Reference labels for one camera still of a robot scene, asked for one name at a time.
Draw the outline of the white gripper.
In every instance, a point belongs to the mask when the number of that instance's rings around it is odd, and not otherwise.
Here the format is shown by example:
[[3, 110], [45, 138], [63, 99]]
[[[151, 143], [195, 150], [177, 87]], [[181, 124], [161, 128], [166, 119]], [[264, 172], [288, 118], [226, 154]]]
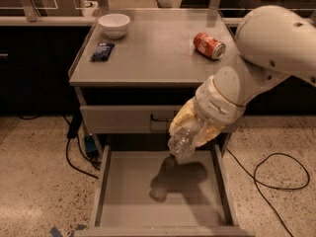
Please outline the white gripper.
[[194, 147], [201, 147], [214, 139], [226, 125], [234, 123], [245, 112], [226, 100], [215, 88], [214, 78], [210, 76], [196, 90], [194, 98], [188, 100], [173, 118], [169, 133], [174, 136], [180, 129], [198, 129], [198, 114], [205, 121], [194, 136]]

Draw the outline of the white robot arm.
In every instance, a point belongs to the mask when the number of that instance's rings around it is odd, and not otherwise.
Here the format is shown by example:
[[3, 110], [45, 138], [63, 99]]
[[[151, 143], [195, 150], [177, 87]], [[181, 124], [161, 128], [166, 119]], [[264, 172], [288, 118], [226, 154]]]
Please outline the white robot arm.
[[251, 100], [288, 77], [315, 83], [316, 28], [297, 14], [279, 6], [256, 8], [240, 22], [235, 42], [250, 66], [223, 66], [197, 88], [171, 122], [173, 155], [191, 156], [244, 115]]

